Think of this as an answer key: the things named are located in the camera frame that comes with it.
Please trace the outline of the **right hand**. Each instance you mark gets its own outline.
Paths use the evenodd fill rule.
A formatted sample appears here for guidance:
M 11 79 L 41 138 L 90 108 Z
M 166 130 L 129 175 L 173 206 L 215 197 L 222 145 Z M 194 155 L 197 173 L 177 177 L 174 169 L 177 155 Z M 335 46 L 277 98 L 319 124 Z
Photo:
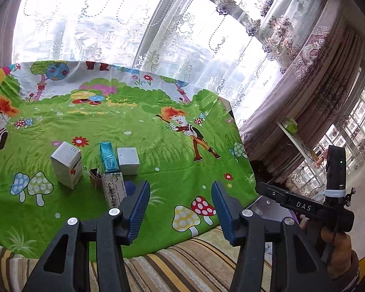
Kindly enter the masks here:
M 350 289 L 359 281 L 359 259 L 351 246 L 351 237 L 346 233 L 334 234 L 326 226 L 320 232 L 322 240 L 331 243 L 334 250 L 327 269 L 330 277 L 341 291 Z

